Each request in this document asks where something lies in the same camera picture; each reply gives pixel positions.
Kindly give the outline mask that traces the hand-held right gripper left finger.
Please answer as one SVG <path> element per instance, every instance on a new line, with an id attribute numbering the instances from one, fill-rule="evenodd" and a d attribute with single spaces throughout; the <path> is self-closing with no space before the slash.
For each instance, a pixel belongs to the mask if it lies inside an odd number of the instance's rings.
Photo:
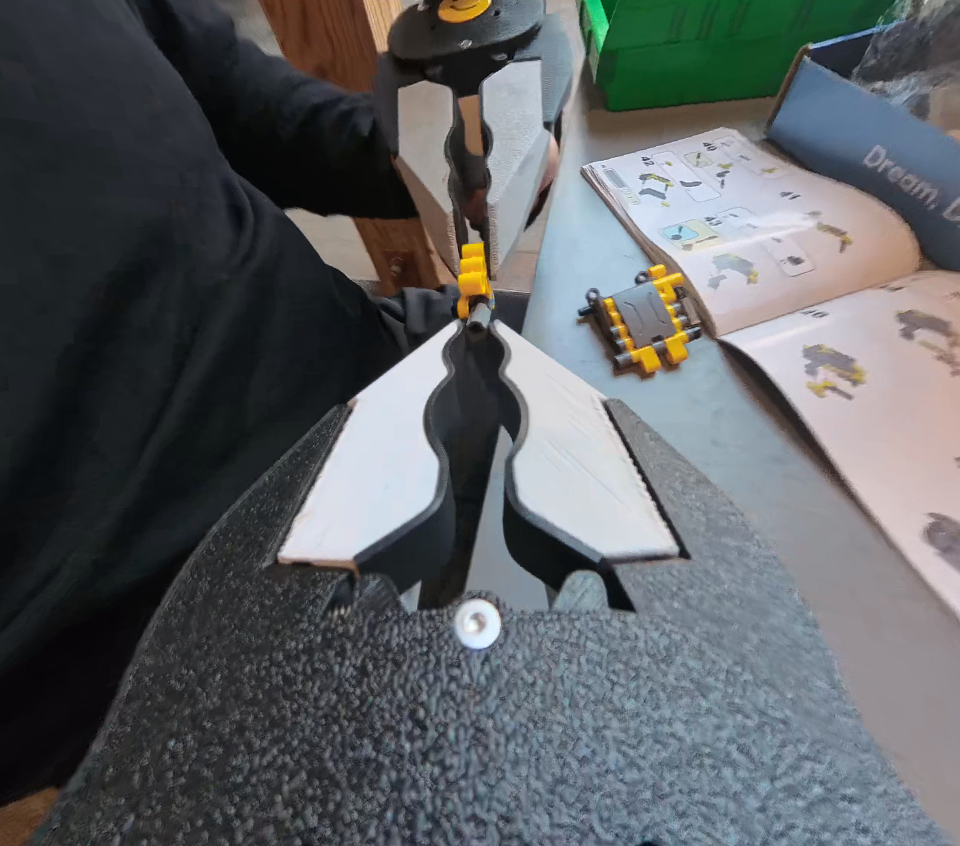
<path id="1" fill-rule="evenodd" d="M 426 424 L 452 376 L 448 324 L 349 402 L 329 455 L 294 515 L 280 564 L 354 574 L 427 574 L 452 544 L 449 464 Z"/>

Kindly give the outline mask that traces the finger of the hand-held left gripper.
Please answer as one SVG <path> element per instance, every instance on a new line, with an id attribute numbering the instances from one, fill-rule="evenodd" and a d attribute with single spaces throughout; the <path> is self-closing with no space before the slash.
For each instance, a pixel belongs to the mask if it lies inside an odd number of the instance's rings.
<path id="1" fill-rule="evenodd" d="M 460 270 L 457 210 L 451 195 L 449 139 L 454 100 L 445 85 L 420 81 L 397 93 L 397 163 L 439 259 Z"/>
<path id="2" fill-rule="evenodd" d="M 479 109 L 488 135 L 486 253 L 498 277 L 526 228 L 546 171 L 549 132 L 544 121 L 540 60 L 512 62 L 488 76 Z"/>

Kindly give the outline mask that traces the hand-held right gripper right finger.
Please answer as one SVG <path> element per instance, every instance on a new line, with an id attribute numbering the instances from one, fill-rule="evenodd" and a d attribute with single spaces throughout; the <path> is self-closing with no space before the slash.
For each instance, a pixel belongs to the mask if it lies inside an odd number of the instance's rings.
<path id="1" fill-rule="evenodd" d="M 607 409 L 607 398 L 509 326 L 502 349 L 513 507 L 541 534 L 611 564 L 676 559 L 681 548 Z"/>

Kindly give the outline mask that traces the yellow three-hole connector brick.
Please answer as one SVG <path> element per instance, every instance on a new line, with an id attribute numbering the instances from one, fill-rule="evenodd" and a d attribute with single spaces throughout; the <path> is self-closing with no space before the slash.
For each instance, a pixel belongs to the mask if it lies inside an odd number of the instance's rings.
<path id="1" fill-rule="evenodd" d="M 458 288 L 461 297 L 489 297 L 492 294 L 487 268 L 486 247 L 482 242 L 462 246 Z"/>

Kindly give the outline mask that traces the yellow grey brick assembly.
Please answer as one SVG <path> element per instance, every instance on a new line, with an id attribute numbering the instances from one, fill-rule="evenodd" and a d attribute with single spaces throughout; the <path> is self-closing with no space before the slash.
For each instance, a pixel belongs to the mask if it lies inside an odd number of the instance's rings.
<path id="1" fill-rule="evenodd" d="M 641 271 L 631 287 L 614 295 L 587 290 L 578 319 L 592 322 L 608 343 L 616 372 L 644 376 L 677 368 L 704 332 L 684 275 L 663 264 Z"/>

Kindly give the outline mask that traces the person's left forearm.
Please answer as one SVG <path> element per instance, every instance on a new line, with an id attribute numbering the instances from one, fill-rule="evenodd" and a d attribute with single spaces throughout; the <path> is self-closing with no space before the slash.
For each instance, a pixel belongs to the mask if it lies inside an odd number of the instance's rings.
<path id="1" fill-rule="evenodd" d="M 407 220 L 416 209 L 374 99 L 319 81 L 236 33 L 210 0 L 171 0 L 164 47 L 234 171 L 275 205 Z"/>

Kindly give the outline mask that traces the grey desk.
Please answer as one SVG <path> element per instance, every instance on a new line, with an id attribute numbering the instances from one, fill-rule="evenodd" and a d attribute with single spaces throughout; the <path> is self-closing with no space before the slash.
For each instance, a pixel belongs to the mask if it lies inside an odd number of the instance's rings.
<path id="1" fill-rule="evenodd" d="M 928 815 L 958 843 L 958 620 L 837 479 L 772 384 L 704 338 L 677 372 L 615 374 L 577 319 L 647 258 L 580 176 L 583 165 L 717 127 L 759 138 L 771 99 L 611 113 L 583 70 L 565 111 L 523 336 L 626 402 L 750 517 L 810 605 L 865 724 Z"/>

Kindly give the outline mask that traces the person's left hand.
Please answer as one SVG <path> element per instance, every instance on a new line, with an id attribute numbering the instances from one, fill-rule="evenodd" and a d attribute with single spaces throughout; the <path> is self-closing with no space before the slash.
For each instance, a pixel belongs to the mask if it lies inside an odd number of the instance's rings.
<path id="1" fill-rule="evenodd" d="M 540 186 L 534 204 L 526 220 L 524 229 L 531 228 L 531 226 L 543 212 L 550 190 L 554 181 L 556 180 L 560 165 L 560 157 L 561 150 L 557 138 L 555 135 L 551 134 L 549 137 L 544 172 L 541 177 Z"/>

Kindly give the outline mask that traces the person's body in black clothing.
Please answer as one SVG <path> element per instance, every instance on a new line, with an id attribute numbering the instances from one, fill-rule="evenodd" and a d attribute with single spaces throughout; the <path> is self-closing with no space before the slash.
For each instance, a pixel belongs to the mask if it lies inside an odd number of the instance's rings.
<path id="1" fill-rule="evenodd" d="M 240 177 L 171 0 L 2 0 L 2 804 L 66 781 L 231 504 L 404 353 Z"/>

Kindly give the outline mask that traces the open instruction booklet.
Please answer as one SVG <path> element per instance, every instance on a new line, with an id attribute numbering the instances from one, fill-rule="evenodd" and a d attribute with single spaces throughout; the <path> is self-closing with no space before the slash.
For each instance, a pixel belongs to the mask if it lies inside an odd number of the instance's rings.
<path id="1" fill-rule="evenodd" d="M 878 200 L 733 129 L 581 174 L 958 613 L 958 274 L 923 270 L 913 232 Z"/>

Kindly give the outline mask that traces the blue cardboard box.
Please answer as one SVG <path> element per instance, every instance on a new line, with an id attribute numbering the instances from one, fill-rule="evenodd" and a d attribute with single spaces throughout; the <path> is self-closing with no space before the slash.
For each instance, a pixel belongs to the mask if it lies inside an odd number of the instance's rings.
<path id="1" fill-rule="evenodd" d="M 891 207 L 926 258 L 958 272 L 958 141 L 852 80 L 880 30 L 801 47 L 776 96 L 766 136 L 810 171 Z"/>

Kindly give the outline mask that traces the crumpled clear plastic bag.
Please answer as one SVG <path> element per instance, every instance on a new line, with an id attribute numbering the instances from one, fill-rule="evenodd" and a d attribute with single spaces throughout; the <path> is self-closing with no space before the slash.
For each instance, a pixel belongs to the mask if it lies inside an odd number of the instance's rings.
<path id="1" fill-rule="evenodd" d="M 959 0 L 894 0 L 850 79 L 959 138 Z"/>

